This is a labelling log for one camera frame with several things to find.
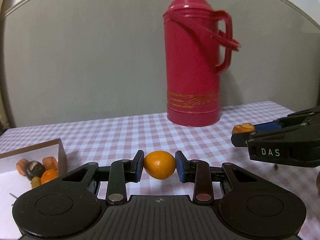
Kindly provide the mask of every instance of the thermos handle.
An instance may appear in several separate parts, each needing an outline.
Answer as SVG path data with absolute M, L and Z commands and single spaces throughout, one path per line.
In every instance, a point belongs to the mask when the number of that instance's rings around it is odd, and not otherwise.
M 232 49 L 228 47 L 228 44 L 225 43 L 225 41 L 235 42 L 238 45 L 236 51 L 239 51 L 240 44 L 232 39 L 232 19 L 230 14 L 228 14 L 226 11 L 214 11 L 213 14 L 218 21 L 222 20 L 226 25 L 225 33 L 219 30 L 219 34 L 213 33 L 213 35 L 211 36 L 212 38 L 215 38 L 220 43 L 220 45 L 226 47 L 223 62 L 219 65 L 216 65 L 217 73 L 220 74 L 221 72 L 228 69 L 231 63 Z
M 216 65 L 217 74 L 220 74 L 224 70 L 226 70 L 230 66 L 231 62 L 231 53 L 232 51 L 239 51 L 241 45 L 238 41 L 232 39 L 232 19 L 231 16 L 225 11 L 214 11 L 213 17 L 217 21 L 223 20 L 226 24 L 226 32 L 219 30 L 219 33 L 215 33 L 207 27 L 190 20 L 188 17 L 176 12 L 171 11 L 168 13 L 170 19 L 187 26 L 188 28 L 194 30 L 196 33 L 205 32 L 205 36 L 209 36 L 209 38 L 216 39 L 217 42 L 226 47 L 225 57 L 221 64 Z

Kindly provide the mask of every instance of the small orange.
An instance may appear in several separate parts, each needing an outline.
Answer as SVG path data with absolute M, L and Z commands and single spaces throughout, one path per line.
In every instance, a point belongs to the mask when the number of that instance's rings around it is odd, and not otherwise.
M 165 151 L 149 153 L 143 162 L 146 172 L 155 179 L 167 179 L 176 169 L 176 159 Z
M 47 183 L 50 180 L 55 179 L 56 177 L 58 177 L 58 172 L 56 170 L 47 170 L 44 172 L 44 174 L 42 174 L 41 177 L 41 185 L 44 183 Z

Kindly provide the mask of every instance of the circular cap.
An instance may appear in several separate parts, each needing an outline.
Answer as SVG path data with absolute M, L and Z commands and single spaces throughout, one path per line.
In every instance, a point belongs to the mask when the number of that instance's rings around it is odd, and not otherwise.
M 275 197 L 258 195 L 247 200 L 247 208 L 255 215 L 272 217 L 283 210 L 283 204 L 281 200 Z
M 61 194 L 52 194 L 39 198 L 36 202 L 36 209 L 41 214 L 55 216 L 67 212 L 72 205 L 71 198 Z
M 100 202 L 86 188 L 42 185 L 20 196 L 12 207 L 23 234 L 63 238 L 83 231 L 100 215 Z
M 247 238 L 285 239 L 300 230 L 306 207 L 284 189 L 227 193 L 219 203 L 222 219 Z

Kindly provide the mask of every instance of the white box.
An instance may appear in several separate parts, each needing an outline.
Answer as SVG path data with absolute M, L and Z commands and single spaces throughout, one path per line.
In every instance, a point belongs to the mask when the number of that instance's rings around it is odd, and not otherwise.
M 60 139 L 55 139 L 0 154 L 0 239 L 18 239 L 21 233 L 12 217 L 16 198 L 31 190 L 27 177 L 16 170 L 16 163 L 25 158 L 42 163 L 44 157 L 58 161 L 59 176 L 67 172 L 67 157 Z

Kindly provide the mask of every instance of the gray wall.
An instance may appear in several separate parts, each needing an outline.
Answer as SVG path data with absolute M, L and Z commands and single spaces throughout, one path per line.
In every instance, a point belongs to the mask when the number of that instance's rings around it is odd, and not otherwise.
M 162 14 L 172 0 L 30 0 L 2 21 L 1 89 L 16 126 L 166 111 Z M 281 0 L 207 0 L 241 44 L 224 106 L 317 102 L 320 30 Z

